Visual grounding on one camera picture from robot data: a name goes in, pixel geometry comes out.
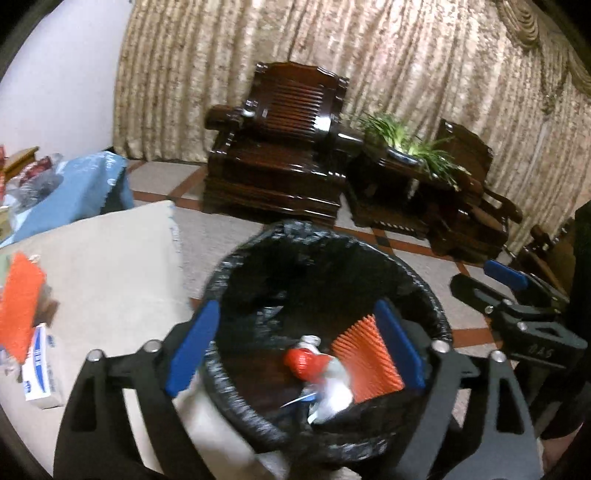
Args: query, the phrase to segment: blue gripper pad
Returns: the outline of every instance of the blue gripper pad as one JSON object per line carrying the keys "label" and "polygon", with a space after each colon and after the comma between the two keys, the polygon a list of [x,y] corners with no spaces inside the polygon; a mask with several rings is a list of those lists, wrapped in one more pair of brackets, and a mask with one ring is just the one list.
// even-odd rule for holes
{"label": "blue gripper pad", "polygon": [[209,342],[216,336],[219,323],[219,303],[217,300],[210,300],[199,312],[185,340],[170,361],[165,390],[171,398],[176,397],[191,383]]}
{"label": "blue gripper pad", "polygon": [[490,278],[507,285],[513,291],[525,290],[530,285],[529,279],[523,273],[494,260],[487,260],[483,270]]}
{"label": "blue gripper pad", "polygon": [[406,388],[425,389],[425,365],[386,300],[374,306],[375,323]]}

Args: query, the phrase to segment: trash can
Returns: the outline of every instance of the trash can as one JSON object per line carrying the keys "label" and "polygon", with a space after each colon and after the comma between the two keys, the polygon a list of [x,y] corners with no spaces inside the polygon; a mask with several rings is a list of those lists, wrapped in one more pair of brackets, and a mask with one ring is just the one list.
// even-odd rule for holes
{"label": "trash can", "polygon": [[350,406],[320,426],[307,405],[280,408],[302,383],[283,363],[302,335],[333,340],[389,298],[433,339],[452,341],[429,286],[399,258],[309,222],[270,225],[228,255],[204,295],[220,302],[220,326],[202,377],[217,408],[257,452],[289,450],[344,465],[384,453],[421,413],[424,395],[402,390]]}

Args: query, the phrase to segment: green plant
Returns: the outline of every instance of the green plant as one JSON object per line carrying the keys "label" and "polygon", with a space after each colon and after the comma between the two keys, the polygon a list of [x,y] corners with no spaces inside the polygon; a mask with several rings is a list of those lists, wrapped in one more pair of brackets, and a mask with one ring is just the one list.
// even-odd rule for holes
{"label": "green plant", "polygon": [[459,188],[453,172],[460,170],[469,173],[464,167],[456,165],[446,151],[436,148],[447,138],[435,142],[422,141],[410,135],[404,123],[386,113],[367,114],[360,119],[360,123],[369,139],[380,138],[389,147],[423,160],[423,169],[429,175],[442,179],[456,190]]}

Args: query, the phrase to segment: white wall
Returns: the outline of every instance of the white wall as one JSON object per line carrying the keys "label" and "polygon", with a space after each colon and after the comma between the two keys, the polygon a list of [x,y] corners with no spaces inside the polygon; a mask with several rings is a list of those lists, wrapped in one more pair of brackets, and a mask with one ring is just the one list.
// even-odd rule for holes
{"label": "white wall", "polygon": [[0,82],[0,144],[66,159],[112,145],[113,99],[129,0],[64,0]]}

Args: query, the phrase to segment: dark wooden chair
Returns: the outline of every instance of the dark wooden chair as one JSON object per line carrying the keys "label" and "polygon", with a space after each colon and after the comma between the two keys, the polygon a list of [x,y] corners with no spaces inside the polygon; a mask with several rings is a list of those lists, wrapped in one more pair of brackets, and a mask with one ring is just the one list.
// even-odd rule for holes
{"label": "dark wooden chair", "polygon": [[354,140],[339,125],[348,79],[298,63],[258,63],[240,108],[216,105],[203,207],[238,205],[333,225]]}
{"label": "dark wooden chair", "polygon": [[510,267],[536,275],[569,295],[574,277],[574,219],[567,220],[554,239],[540,225],[530,230],[533,240],[523,247]]}
{"label": "dark wooden chair", "polygon": [[470,174],[457,175],[459,192],[431,191],[425,195],[431,248],[439,255],[468,253],[470,260],[496,258],[509,237],[508,221],[521,223],[523,215],[510,200],[485,185],[492,150],[465,127],[445,119],[440,122],[437,139],[442,140],[439,148]]}

